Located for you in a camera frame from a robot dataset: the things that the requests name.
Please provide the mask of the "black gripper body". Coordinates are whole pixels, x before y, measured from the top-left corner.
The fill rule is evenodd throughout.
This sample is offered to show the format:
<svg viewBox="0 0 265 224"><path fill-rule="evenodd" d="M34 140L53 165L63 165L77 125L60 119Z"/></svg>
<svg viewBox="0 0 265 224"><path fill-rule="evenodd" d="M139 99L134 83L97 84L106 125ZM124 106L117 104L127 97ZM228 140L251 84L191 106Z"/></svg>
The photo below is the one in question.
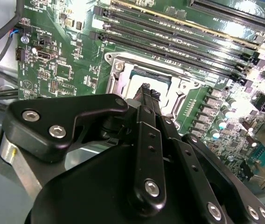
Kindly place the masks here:
<svg viewBox="0 0 265 224"><path fill-rule="evenodd" d="M156 118L156 128L161 133ZM112 164L106 150L48 182L38 194L28 224L192 224L187 185L176 174L161 133L166 202L160 210L143 210L129 199L131 152L121 152Z"/></svg>

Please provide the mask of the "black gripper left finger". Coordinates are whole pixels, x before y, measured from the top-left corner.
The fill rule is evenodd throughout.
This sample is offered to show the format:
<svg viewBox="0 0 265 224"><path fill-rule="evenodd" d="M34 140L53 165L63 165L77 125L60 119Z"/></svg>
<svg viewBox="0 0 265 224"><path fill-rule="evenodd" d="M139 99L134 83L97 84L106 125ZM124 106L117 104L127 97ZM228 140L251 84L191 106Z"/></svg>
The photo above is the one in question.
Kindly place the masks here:
<svg viewBox="0 0 265 224"><path fill-rule="evenodd" d="M103 94L13 102L2 124L0 156L36 198L65 171L70 151L116 139L109 148L112 164L120 161L121 152L132 153L129 199L143 210L160 210L166 202L166 185L161 133L156 128L159 101L160 93L142 84L129 101Z"/></svg>

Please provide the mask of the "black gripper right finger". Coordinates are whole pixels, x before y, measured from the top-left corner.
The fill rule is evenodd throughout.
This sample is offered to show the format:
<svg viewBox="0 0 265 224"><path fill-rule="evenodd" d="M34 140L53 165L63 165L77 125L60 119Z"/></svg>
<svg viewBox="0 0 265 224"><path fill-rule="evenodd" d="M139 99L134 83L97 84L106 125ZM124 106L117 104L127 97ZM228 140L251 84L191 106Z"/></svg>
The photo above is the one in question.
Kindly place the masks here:
<svg viewBox="0 0 265 224"><path fill-rule="evenodd" d="M173 122L158 120L176 174L190 191L187 216L194 224L265 224L265 206L193 134L180 136Z"/></svg>

